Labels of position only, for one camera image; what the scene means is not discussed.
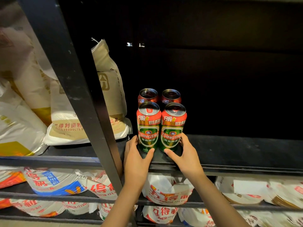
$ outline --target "yellow stripe on bag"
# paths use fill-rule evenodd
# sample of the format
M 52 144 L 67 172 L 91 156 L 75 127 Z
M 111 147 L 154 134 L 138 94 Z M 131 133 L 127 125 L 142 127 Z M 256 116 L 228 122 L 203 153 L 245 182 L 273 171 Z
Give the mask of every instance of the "yellow stripe on bag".
M 51 124 L 51 108 L 50 107 L 42 107 L 32 109 L 32 111 L 45 123 L 46 126 Z
M 26 155 L 34 155 L 34 153 L 17 141 L 0 143 L 0 156 L 26 156 Z

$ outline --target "can rim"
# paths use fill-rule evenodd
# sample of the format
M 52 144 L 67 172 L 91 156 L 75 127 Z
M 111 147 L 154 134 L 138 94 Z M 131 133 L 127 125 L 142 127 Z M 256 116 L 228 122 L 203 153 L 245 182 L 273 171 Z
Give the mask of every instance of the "can rim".
M 143 92 L 143 91 L 147 91 L 147 90 L 154 91 L 154 92 L 156 93 L 156 96 L 153 97 L 153 98 L 146 98 L 146 97 L 143 97 L 143 96 L 142 96 L 142 92 Z M 144 99 L 154 99 L 154 98 L 156 98 L 156 97 L 158 96 L 158 92 L 157 92 L 155 89 L 153 89 L 153 88 L 143 88 L 143 89 L 139 92 L 139 95 L 140 95 L 142 98 L 144 98 Z
M 144 102 L 144 103 L 141 103 L 141 104 L 139 105 L 139 107 L 138 107 L 138 111 L 139 111 L 140 113 L 142 113 L 143 115 L 149 115 L 149 114 L 143 113 L 143 112 L 141 111 L 142 107 L 145 106 L 146 104 L 151 104 L 151 105 L 155 106 L 155 107 L 157 108 L 157 110 L 158 110 L 157 113 L 161 112 L 160 107 L 159 107 L 159 105 L 158 105 L 157 103 L 151 102 L 151 101 L 146 101 L 146 102 Z
M 166 111 L 167 114 L 173 115 L 173 114 L 169 113 L 169 112 L 167 111 L 167 109 L 166 109 L 168 106 L 170 106 L 170 105 L 172 105 L 172 104 L 174 104 L 174 105 L 176 105 L 176 106 L 180 106 L 182 109 L 184 109 L 184 114 L 179 115 L 179 116 L 177 116 L 177 117 L 180 117 L 180 116 L 183 116 L 183 115 L 186 114 L 186 108 L 185 108 L 182 104 L 180 104 L 180 103 L 175 103 L 175 102 L 168 103 L 168 104 L 165 106 L 164 110 Z
M 177 90 L 175 90 L 175 89 L 165 89 L 165 90 L 162 92 L 162 96 L 163 96 L 165 99 L 169 99 L 169 98 L 167 98 L 167 97 L 165 97 L 165 96 L 163 95 L 163 93 L 164 93 L 164 92 L 166 92 L 166 91 L 175 92 L 175 93 L 177 93 L 178 98 L 180 98 L 180 97 L 181 97 L 181 94 L 180 94 L 180 92 L 179 92 L 179 91 L 177 91 Z

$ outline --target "beer can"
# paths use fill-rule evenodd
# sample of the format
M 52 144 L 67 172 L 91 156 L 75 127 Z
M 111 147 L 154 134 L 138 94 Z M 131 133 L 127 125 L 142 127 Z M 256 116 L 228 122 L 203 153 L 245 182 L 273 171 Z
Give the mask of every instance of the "beer can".
M 154 102 L 141 103 L 137 110 L 139 149 L 148 152 L 157 148 L 161 121 L 159 105 Z
M 161 117 L 161 141 L 159 142 L 161 151 L 165 148 L 172 151 L 177 149 L 186 118 L 186 109 L 182 104 L 173 102 L 165 106 Z
M 168 103 L 181 103 L 180 92 L 174 89 L 166 89 L 162 92 L 161 98 L 162 104 L 166 105 Z
M 146 101 L 158 102 L 158 92 L 152 88 L 144 88 L 138 95 L 138 106 Z

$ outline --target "human hand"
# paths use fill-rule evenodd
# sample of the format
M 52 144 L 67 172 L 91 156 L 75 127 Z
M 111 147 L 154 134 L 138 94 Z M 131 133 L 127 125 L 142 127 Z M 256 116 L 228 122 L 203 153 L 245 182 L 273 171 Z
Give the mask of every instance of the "human hand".
M 125 185 L 141 192 L 149 171 L 149 164 L 154 156 L 154 148 L 150 149 L 142 159 L 138 149 L 138 137 L 135 135 L 126 143 L 124 156 Z
M 167 148 L 164 149 L 164 152 L 178 165 L 184 176 L 188 178 L 192 184 L 195 184 L 201 180 L 201 177 L 205 176 L 197 151 L 184 133 L 181 134 L 180 144 L 183 146 L 181 157 Z

